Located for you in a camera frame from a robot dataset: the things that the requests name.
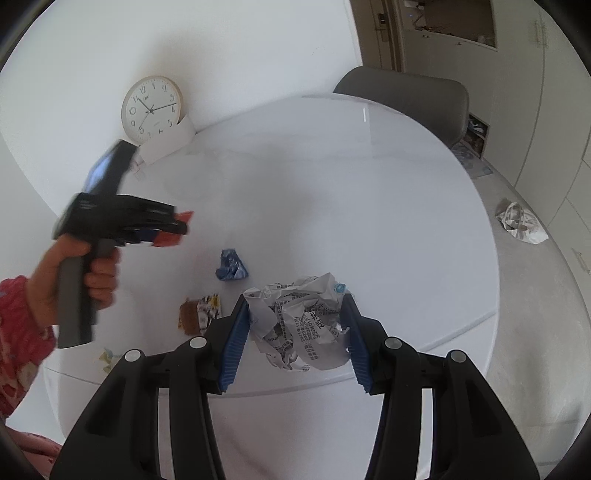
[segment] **round clock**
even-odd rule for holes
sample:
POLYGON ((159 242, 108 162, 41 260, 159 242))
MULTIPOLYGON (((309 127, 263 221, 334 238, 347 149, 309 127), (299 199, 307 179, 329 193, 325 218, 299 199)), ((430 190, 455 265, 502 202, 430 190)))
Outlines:
POLYGON ((133 85, 121 108, 125 133, 140 145, 178 123, 183 98, 177 85, 161 76, 133 85))

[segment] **gray floor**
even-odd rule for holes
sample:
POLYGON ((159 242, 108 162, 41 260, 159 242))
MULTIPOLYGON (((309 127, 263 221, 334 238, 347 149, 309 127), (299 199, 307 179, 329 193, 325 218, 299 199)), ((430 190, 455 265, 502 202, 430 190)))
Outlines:
POLYGON ((501 314, 488 381, 542 475, 564 455, 591 411, 591 326, 558 247, 530 245, 494 218, 522 199, 496 173, 474 180, 491 218, 501 273, 501 314))

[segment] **cabinet handle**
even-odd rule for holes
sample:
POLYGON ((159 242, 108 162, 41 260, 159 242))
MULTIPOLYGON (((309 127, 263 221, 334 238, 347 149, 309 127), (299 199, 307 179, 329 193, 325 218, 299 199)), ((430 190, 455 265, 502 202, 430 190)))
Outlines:
POLYGON ((542 29, 540 26, 540 22, 538 22, 537 20, 534 22, 534 31, 535 31, 535 42, 538 45, 542 45, 542 29))
POLYGON ((579 265, 581 265, 581 268, 583 270, 585 270, 588 275, 591 275, 591 270, 589 270, 589 267, 587 266, 587 262, 583 258, 583 254, 581 252, 577 252, 575 249, 573 249, 573 252, 574 252, 574 256, 577 257, 577 260, 579 261, 579 265))
POLYGON ((542 44, 544 47, 548 47, 548 27, 545 23, 542 23, 542 44))

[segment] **gray handle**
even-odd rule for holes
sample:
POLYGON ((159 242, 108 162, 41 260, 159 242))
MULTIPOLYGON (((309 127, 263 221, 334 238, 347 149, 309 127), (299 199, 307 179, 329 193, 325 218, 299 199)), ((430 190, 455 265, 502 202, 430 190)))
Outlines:
POLYGON ((60 334, 58 348, 69 348, 92 341, 92 325, 96 323, 96 302, 88 295, 84 275, 95 258, 109 258, 115 241, 98 240, 84 257, 66 258, 60 264, 57 279, 57 321, 60 334))

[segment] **red sleeve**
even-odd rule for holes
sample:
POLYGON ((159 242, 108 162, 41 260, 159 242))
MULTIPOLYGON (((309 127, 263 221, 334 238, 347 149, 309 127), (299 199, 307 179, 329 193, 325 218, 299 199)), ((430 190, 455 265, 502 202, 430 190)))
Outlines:
POLYGON ((29 390, 39 365, 56 346, 52 328, 41 331, 18 277, 0 283, 0 416, 9 416, 29 390))

